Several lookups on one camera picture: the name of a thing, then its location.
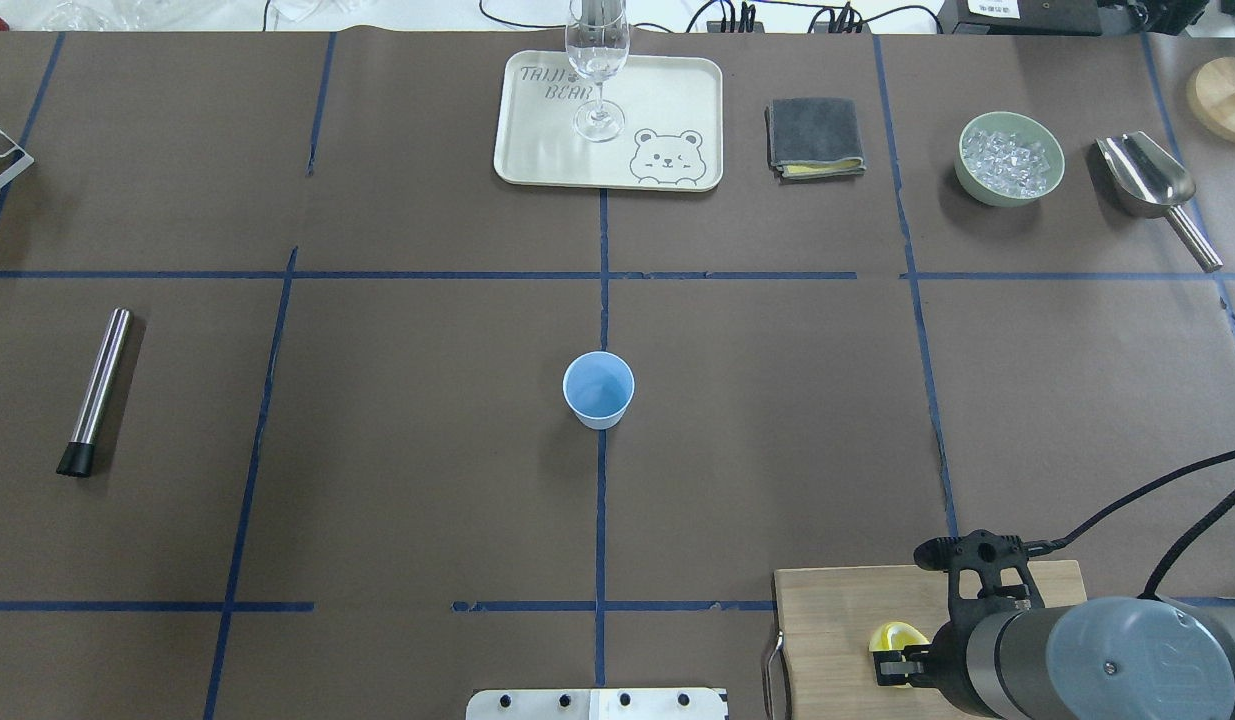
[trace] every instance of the bowl of ice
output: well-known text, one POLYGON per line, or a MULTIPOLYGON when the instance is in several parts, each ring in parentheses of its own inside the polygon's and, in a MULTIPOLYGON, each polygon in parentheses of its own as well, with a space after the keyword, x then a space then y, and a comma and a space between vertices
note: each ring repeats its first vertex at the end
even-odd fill
POLYGON ((987 112, 960 133, 955 175, 987 205, 1016 207, 1036 201, 1061 183, 1065 170, 1057 138, 1025 115, 987 112))

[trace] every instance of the bear drawing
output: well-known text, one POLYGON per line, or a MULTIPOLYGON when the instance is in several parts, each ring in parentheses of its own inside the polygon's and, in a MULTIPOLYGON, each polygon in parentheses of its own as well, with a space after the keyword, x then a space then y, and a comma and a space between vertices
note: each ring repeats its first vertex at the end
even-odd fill
POLYGON ((693 186, 705 175, 701 159, 701 133, 657 135, 650 128, 635 133, 635 157, 630 172, 640 184, 676 184, 693 186))

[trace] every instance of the wine glass base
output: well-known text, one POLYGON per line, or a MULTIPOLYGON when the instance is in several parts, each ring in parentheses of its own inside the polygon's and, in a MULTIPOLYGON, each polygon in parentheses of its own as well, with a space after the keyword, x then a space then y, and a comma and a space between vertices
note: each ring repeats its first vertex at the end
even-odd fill
POLYGON ((625 127, 626 114, 611 100, 604 100, 603 110, 598 101, 590 100, 572 115, 572 128, 590 142, 608 142, 621 135, 625 127))

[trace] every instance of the wooden cutting board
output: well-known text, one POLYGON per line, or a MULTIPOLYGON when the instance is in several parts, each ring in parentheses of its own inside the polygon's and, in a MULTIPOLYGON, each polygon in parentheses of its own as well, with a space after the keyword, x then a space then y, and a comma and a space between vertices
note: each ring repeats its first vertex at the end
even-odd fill
MULTIPOLYGON (((1030 564, 1049 608, 1088 600, 1073 559, 1030 564)), ((914 564, 777 571, 777 619, 785 634, 794 720, 966 719, 934 689, 882 688, 867 642, 902 620, 932 638, 948 619, 946 574, 914 564)))

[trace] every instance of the gray cloth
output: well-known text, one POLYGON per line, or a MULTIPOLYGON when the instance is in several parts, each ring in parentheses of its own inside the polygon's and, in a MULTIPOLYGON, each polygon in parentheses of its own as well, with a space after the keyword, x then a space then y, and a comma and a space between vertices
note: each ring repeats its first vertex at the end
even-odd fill
POLYGON ((782 177, 858 177, 865 173, 856 106, 846 98, 773 100, 767 109, 768 164, 782 177))

